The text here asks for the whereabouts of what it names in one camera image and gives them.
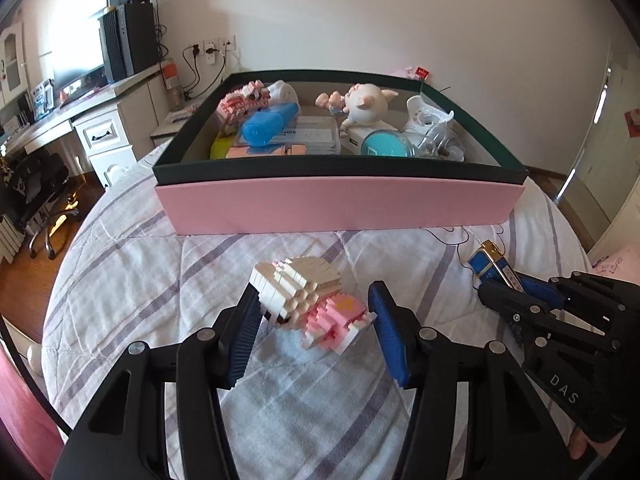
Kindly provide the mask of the gloved right hand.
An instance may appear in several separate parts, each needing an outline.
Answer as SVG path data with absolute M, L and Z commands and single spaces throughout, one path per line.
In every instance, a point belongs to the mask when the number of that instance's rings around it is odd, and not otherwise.
M 576 427 L 570 436 L 568 450 L 573 460 L 581 458 L 588 448 L 597 452 L 599 463 L 590 472 L 589 479 L 632 479 L 636 474 L 634 461 L 629 458 L 626 448 L 622 445 L 626 430 L 623 429 L 614 438 L 606 442 L 596 442 L 590 439 L 580 428 Z

